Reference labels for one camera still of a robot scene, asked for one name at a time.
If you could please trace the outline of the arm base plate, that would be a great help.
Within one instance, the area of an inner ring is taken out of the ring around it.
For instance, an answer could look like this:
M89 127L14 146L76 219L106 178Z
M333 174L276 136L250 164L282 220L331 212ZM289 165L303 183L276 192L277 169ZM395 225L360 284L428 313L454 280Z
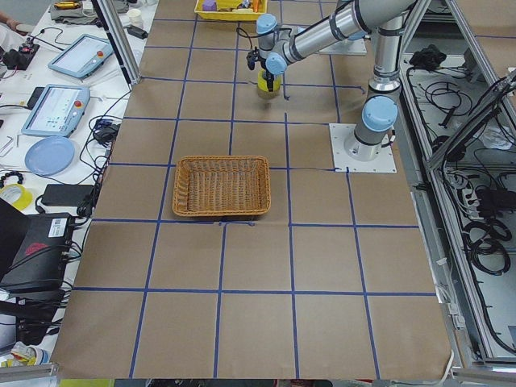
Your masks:
M365 56L367 48L365 46L364 38L357 40L343 40L332 44L318 52L326 55L341 55L341 56Z
M380 144L365 145L355 136L355 124L330 123L334 169L342 173L396 173L387 135Z

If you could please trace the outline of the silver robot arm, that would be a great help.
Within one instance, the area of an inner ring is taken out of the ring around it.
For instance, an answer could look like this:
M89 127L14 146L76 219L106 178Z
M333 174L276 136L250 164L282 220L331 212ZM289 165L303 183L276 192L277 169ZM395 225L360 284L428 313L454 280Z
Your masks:
M290 65L315 53L354 55L356 45L376 33L368 96L360 121L343 142L352 159L372 161L388 147L385 136L397 121L402 37L413 6L408 0L339 1L332 13L307 28L281 25L274 15L263 14L256 20L258 44L247 54L248 68L260 65L260 79L271 93Z

